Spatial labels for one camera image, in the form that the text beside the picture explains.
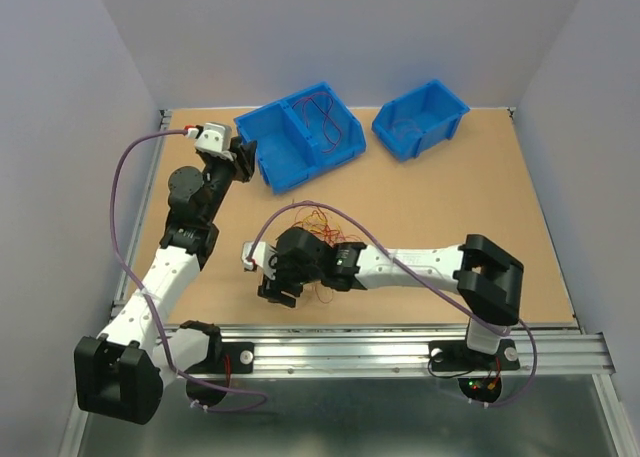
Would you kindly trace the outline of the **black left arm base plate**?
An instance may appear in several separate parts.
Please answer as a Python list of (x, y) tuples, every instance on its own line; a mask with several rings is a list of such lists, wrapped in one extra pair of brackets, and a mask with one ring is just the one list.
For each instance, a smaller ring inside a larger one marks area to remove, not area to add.
[(254, 370), (255, 345), (253, 342), (213, 342), (207, 339), (196, 347), (179, 368), (190, 374), (249, 375)]

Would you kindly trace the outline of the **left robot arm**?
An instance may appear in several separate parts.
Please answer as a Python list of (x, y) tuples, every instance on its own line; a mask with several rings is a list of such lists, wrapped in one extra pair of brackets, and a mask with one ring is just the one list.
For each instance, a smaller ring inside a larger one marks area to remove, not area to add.
[(168, 337), (164, 323), (211, 256), (214, 218), (233, 182), (248, 182), (256, 146), (239, 137), (196, 140), (203, 168), (183, 166), (168, 179), (169, 212), (149, 270), (116, 317), (74, 350), (80, 409), (136, 424), (151, 420), (164, 390), (186, 369), (215, 369), (223, 360), (219, 328), (188, 322)]

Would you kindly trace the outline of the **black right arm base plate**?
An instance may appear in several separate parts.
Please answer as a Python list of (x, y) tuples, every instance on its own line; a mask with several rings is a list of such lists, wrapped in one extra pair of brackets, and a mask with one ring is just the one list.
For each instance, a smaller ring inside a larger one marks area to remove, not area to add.
[(515, 371), (521, 368), (515, 342), (502, 339), (494, 354), (471, 350), (464, 340), (436, 340), (428, 344), (431, 368), (438, 373)]

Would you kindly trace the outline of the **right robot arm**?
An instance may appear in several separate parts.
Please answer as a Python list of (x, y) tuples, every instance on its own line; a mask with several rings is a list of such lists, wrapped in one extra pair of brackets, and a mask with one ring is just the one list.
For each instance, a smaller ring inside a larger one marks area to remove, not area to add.
[(478, 234), (444, 248), (380, 249), (363, 242), (329, 244), (291, 227), (275, 244), (245, 243), (242, 263), (247, 271), (262, 271), (260, 297), (289, 308), (314, 283), (336, 292), (424, 286), (442, 296), (454, 293), (470, 313), (460, 355), (472, 367), (495, 357), (520, 317), (523, 264)]

